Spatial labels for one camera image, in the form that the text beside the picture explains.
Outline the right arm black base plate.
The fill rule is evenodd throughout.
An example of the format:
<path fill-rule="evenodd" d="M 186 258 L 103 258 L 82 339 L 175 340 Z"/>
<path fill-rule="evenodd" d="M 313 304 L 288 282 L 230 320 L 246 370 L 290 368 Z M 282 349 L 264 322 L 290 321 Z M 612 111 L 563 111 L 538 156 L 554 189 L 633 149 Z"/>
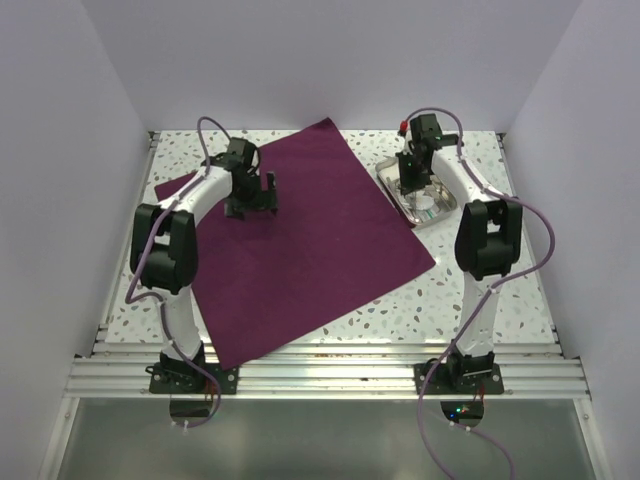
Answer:
<path fill-rule="evenodd" d="M 500 366 L 495 363 L 489 372 L 474 375 L 455 376 L 445 364 L 439 364 L 430 377 L 425 388 L 422 388 L 430 367 L 435 362 L 413 365 L 413 380 L 417 393 L 425 395 L 501 395 L 505 392 Z"/>

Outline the white gauze pad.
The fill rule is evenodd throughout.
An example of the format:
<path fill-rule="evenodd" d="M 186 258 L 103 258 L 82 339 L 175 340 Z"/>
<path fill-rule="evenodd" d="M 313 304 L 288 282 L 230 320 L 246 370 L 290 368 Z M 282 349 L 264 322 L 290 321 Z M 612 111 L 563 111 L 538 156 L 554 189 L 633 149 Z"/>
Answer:
<path fill-rule="evenodd" d="M 437 207 L 436 200 L 430 195 L 418 196 L 415 204 L 416 208 L 422 211 L 432 210 Z"/>

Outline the steel surgical scissors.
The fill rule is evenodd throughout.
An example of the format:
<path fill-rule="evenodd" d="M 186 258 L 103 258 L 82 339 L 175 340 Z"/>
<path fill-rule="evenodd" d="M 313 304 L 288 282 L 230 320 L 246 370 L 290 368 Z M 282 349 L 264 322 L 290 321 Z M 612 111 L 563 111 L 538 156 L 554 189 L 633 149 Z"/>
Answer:
<path fill-rule="evenodd" d="M 398 198 L 400 200 L 400 203 L 407 209 L 410 210 L 418 210 L 416 208 L 416 198 L 420 195 L 425 196 L 426 195 L 426 190 L 425 188 L 419 188 L 417 189 L 415 192 L 413 192 L 410 195 L 406 195 L 406 196 L 402 196 L 400 193 L 400 183 L 397 184 L 397 194 L 398 194 Z"/>

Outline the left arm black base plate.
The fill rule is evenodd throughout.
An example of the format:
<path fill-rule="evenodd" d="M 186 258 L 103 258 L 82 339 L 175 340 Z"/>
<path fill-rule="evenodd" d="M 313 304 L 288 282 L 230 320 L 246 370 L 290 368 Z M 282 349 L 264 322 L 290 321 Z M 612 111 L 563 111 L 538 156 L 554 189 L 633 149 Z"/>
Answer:
<path fill-rule="evenodd" d="M 149 392 L 152 394 L 208 394 L 235 395 L 240 379 L 239 369 L 223 370 L 218 363 L 207 363 L 204 369 L 208 376 L 190 367 L 186 373 L 175 373 L 161 367 L 159 363 L 147 366 L 145 372 L 151 376 Z"/>

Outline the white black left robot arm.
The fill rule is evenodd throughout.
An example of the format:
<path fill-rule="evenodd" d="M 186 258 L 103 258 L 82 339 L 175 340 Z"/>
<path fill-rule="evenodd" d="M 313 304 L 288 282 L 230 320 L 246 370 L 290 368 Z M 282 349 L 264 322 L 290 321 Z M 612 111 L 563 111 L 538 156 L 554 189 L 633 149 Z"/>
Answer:
<path fill-rule="evenodd" d="M 201 363 L 203 342 L 195 325 L 191 285 L 199 267 L 196 229 L 217 206 L 226 217 L 278 211 L 276 178 L 260 177 L 261 153 L 252 142 L 232 137 L 227 150 L 207 154 L 194 176 L 174 194 L 134 213 L 130 247 L 133 278 L 125 302 L 157 302 L 166 347 L 161 360 L 178 361 L 172 379 L 185 392 L 201 390 L 208 369 Z"/>

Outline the stainless steel tray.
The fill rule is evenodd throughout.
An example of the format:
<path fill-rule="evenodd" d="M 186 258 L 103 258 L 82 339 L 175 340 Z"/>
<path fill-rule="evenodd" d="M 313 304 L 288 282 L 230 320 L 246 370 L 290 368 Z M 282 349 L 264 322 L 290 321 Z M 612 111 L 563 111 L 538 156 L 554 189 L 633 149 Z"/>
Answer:
<path fill-rule="evenodd" d="M 458 208 L 455 197 L 435 175 L 431 176 L 431 183 L 425 187 L 403 194 L 399 163 L 395 157 L 387 157 L 377 163 L 375 174 L 391 203 L 412 229 L 421 230 L 433 226 Z"/>

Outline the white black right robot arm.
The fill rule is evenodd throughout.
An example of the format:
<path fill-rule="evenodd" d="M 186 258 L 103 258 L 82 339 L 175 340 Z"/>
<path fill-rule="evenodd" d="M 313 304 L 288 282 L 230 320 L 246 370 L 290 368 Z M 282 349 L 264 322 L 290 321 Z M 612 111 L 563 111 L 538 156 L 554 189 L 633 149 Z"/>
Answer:
<path fill-rule="evenodd" d="M 417 374 L 428 394 L 472 393 L 483 387 L 501 393 L 493 330 L 500 282 L 520 258 L 522 208 L 492 195 L 491 183 L 463 159 L 461 133 L 444 133 L 435 112 L 410 115 L 399 134 L 405 140 L 396 156 L 401 197 L 425 210 L 443 186 L 461 210 L 454 242 L 464 274 L 460 325 L 443 359 L 430 360 Z"/>

